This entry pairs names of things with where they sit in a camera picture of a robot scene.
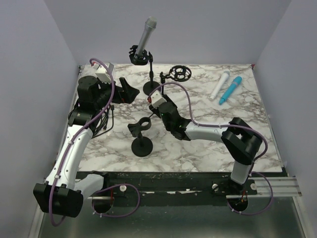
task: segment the microphone head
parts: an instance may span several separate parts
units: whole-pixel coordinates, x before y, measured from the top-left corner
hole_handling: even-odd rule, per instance
[[[157,22],[158,20],[155,17],[150,16],[148,20],[145,22],[146,26],[149,26],[151,28],[156,28],[157,27]]]

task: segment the robotic arm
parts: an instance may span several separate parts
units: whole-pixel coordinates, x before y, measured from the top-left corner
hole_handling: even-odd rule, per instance
[[[125,78],[119,80],[122,87],[115,86],[112,102],[117,104],[132,103],[140,91],[131,87]],[[33,194],[41,210],[49,212],[49,196],[56,177],[56,170],[62,161],[67,146],[71,144],[53,192],[52,205],[53,214],[69,217],[76,217],[79,214],[84,199],[107,187],[106,173],[102,172],[92,172],[85,179],[75,182],[80,160],[100,119],[82,130],[73,143],[71,138],[107,104],[111,95],[111,85],[107,82],[101,82],[93,76],[85,76],[79,79],[77,92],[78,101],[68,116],[67,135],[56,164],[44,184],[37,183],[33,189]]]
[[[238,190],[243,189],[262,138],[247,129],[221,128],[221,125],[231,124],[250,128],[249,125],[241,118],[233,118],[230,122],[219,124],[219,127],[200,126],[190,119],[181,117],[177,106],[166,94],[162,96],[159,91],[156,91],[149,101],[151,103],[149,109],[162,119],[166,130],[170,131],[176,139],[187,141],[202,139],[224,143],[235,160],[230,176],[231,186]]]

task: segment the marble surface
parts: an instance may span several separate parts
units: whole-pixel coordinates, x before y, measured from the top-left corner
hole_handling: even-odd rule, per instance
[[[154,64],[155,81],[159,73],[167,73],[173,65]],[[262,133],[268,141],[268,152],[259,158],[254,166],[258,172],[280,172],[281,162],[265,116],[263,104],[250,65],[187,65],[192,78],[181,83],[189,92],[195,120],[199,122],[228,122],[240,117],[253,129]],[[115,105],[114,128],[100,137],[92,139],[79,165],[80,171],[117,171],[117,172],[230,172],[234,160],[222,143],[193,140],[179,141],[164,129],[156,116],[152,117],[152,127],[143,132],[150,138],[154,148],[150,155],[140,158],[131,151],[134,140],[127,125],[136,123],[142,117],[151,115],[142,91],[143,84],[149,80],[149,65],[135,66],[119,64],[114,68],[114,78],[125,77],[128,83],[140,90],[136,100],[130,104]],[[229,70],[230,78],[217,98],[212,101],[210,94],[221,74]],[[86,65],[79,76],[94,75],[95,70]],[[223,105],[220,96],[236,76],[243,78],[241,85]],[[189,118],[188,102],[180,87],[168,85],[164,92],[178,106],[179,113]]]

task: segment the gray microphone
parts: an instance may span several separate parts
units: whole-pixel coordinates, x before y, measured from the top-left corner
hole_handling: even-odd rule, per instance
[[[142,56],[143,50],[155,28],[157,27],[157,19],[155,17],[150,16],[148,20],[145,22],[144,32],[135,52],[134,58],[138,58]]]

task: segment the gray wall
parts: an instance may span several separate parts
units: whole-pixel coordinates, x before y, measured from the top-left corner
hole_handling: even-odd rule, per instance
[[[317,234],[317,1],[292,0],[255,67],[281,157]]]
[[[28,236],[78,68],[42,0],[0,1],[0,237]]]
[[[156,63],[255,63],[290,0],[45,0],[75,59],[129,63],[149,16]]]

